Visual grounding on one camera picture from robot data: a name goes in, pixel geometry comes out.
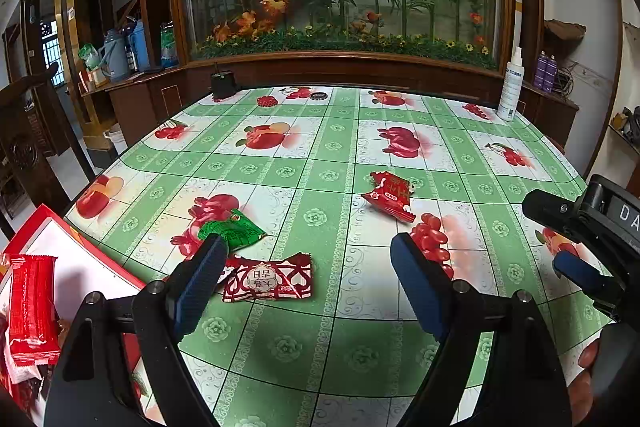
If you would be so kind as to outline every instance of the green snack package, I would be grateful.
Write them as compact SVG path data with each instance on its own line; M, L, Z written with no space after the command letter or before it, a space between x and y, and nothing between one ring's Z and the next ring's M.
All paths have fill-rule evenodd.
M240 210L232 210L226 221L209 221L200 227L198 239L206 239L210 233L217 233L226 240L229 251L248 247L260 241L267 233L252 223Z

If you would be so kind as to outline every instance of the white bucket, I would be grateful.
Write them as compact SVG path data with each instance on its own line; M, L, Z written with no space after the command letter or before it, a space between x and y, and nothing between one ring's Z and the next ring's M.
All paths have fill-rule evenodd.
M102 133L106 139L111 140L113 143L124 142L124 135L122 134L122 129L120 129L120 124L117 123L110 130Z

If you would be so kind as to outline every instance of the purple bottle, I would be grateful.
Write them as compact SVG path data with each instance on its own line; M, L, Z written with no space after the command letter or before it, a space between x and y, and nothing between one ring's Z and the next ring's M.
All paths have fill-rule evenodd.
M542 89L542 84L545 82L546 65L549 59L546 58L545 52L541 52L536 64L536 76L533 78L533 87Z
M554 81L556 79L556 73L558 73L558 63L556 58L551 55L551 58L546 64L545 80L542 83L542 90L545 92L551 92L554 89Z

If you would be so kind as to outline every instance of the red candy wrapper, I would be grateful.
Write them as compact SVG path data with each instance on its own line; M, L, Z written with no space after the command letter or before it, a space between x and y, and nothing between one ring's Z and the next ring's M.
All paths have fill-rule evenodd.
M236 257L237 269L226 280L223 302L246 299L303 299L311 296L311 256L298 252L282 261Z
M56 363L60 355L50 255L12 255L9 351L15 365Z
M415 214L411 213L409 206L409 182L386 171L372 172L371 177L376 183L376 188L362 194L362 197L400 221L414 222Z

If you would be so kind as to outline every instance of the window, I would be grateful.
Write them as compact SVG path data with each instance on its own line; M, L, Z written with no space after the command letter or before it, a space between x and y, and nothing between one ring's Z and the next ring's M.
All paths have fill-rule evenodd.
M54 62L58 63L58 73L52 79L53 86L61 86L65 83L65 75L60 60L60 43L58 42L58 27L56 22L40 22L40 34L42 35L42 51L47 68Z

